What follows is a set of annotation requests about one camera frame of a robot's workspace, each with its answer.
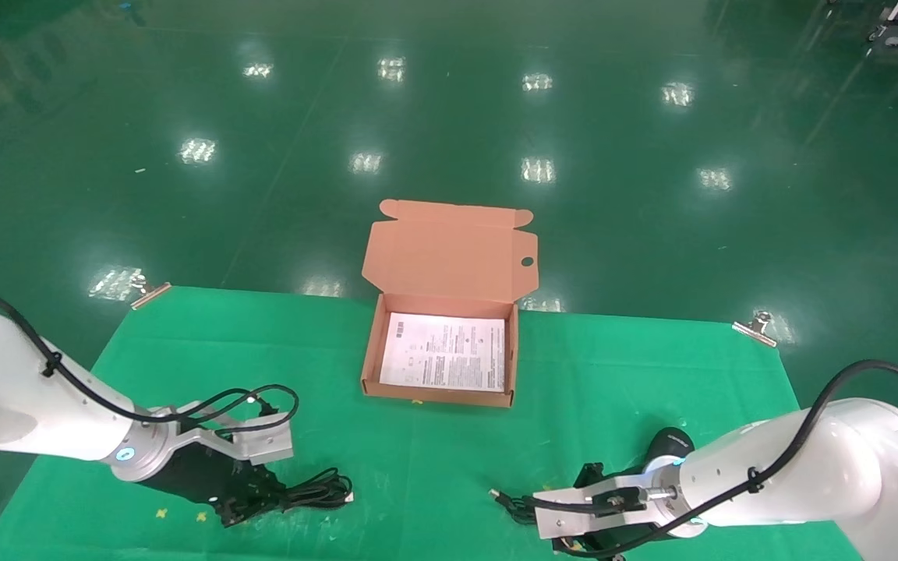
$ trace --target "white robotic arm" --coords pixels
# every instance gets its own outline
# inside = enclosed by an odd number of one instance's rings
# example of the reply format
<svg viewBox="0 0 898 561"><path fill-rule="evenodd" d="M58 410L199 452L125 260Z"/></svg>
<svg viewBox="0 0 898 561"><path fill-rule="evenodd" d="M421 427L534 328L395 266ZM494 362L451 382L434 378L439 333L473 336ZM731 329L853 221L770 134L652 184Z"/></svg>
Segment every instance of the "white robotic arm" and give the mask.
<svg viewBox="0 0 898 561"><path fill-rule="evenodd" d="M806 411L752 423L689 454L680 470L685 510L767 468ZM898 560L898 408L872 399L828 404L801 452L758 493L702 515L716 526L833 520L865 561Z"/></svg>
<svg viewBox="0 0 898 561"><path fill-rule="evenodd" d="M860 362L845 372L897 372L887 365ZM841 381L838 374L828 391ZM818 403L742 426L699 450L681 430L664 429L637 468L603 475L601 464L586 464L567 489L519 499L491 494L517 521L535 523L556 550L577 557L619 559L646 541L691 538L709 525L834 521L865 561L898 560L898 408L863 398ZM820 413L808 437L769 473L814 408ZM695 516L696 509L705 512Z"/></svg>
<svg viewBox="0 0 898 561"><path fill-rule="evenodd" d="M61 356L7 303L0 308L11 317L0 316L0 450L106 463L124 482L209 504L224 526L296 506L290 497L299 485L282 485L264 466L292 456L289 419L297 398L288 387L228 390L203 404L145 411ZM260 397L268 388L292 395L293 409L275 411ZM211 407L239 393L234 404ZM263 405L261 415L244 422L227 415L246 399ZM204 422L222 429L206 429ZM327 492L304 506L336 508L352 500L352 483L338 470L307 484Z"/></svg>
<svg viewBox="0 0 898 561"><path fill-rule="evenodd" d="M101 397L126 411L134 404L74 360L65 365ZM45 360L0 316L0 450L101 460L117 450L132 420L86 399L60 376L41 376Z"/></svg>

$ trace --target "box lid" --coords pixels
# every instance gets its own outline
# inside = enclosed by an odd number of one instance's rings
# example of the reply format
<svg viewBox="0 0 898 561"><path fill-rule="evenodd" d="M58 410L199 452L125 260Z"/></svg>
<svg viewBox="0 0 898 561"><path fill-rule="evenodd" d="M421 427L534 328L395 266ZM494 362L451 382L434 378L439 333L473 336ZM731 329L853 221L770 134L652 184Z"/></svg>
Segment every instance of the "box lid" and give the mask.
<svg viewBox="0 0 898 561"><path fill-rule="evenodd" d="M362 275L386 294L514 302L539 287L530 210L395 201L373 223Z"/></svg>

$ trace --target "green table cover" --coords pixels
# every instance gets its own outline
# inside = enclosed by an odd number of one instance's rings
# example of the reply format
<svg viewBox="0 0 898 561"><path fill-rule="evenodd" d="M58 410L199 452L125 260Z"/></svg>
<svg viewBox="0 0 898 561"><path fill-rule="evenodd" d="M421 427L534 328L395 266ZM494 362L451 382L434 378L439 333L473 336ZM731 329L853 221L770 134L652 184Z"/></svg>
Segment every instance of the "green table cover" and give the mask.
<svg viewBox="0 0 898 561"><path fill-rule="evenodd" d="M702 446L796 407L777 352L726 324L545 312L521 313L511 409L364 397L372 312L373 302L176 287L128 313L93 369L143 406L288 384L302 398L295 457L272 468L296 483L338 466L352 504L224 529L209 507L119 482L103 464L41 457L0 519L0 561L555 561L489 488L569 486L584 462L638 462L660 427ZM245 408L239 416L256 413ZM628 558L857 556L837 526L813 523L710 528Z"/></svg>

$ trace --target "open cardboard box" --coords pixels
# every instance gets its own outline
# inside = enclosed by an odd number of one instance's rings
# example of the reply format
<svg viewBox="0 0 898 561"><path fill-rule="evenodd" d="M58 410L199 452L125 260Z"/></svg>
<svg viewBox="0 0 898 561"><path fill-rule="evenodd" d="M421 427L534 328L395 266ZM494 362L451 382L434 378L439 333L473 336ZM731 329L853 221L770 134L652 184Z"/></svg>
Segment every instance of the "open cardboard box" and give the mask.
<svg viewBox="0 0 898 561"><path fill-rule="evenodd" d="M539 239L515 228L528 210L394 201L369 233L362 275L383 292L362 367L366 395L510 408L518 364L518 298L539 287ZM390 312L505 320L505 390L442 390L380 382Z"/></svg>

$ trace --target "black cable bundle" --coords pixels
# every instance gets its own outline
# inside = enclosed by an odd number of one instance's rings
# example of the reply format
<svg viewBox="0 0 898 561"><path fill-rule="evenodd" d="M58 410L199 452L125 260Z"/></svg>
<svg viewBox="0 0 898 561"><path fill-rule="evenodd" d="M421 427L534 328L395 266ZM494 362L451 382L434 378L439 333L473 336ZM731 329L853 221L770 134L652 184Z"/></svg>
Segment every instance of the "black cable bundle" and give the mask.
<svg viewBox="0 0 898 561"><path fill-rule="evenodd" d="M334 510L348 504L351 494L352 480L340 475L338 468L329 467L306 482L287 487L284 507L285 510L299 507Z"/></svg>

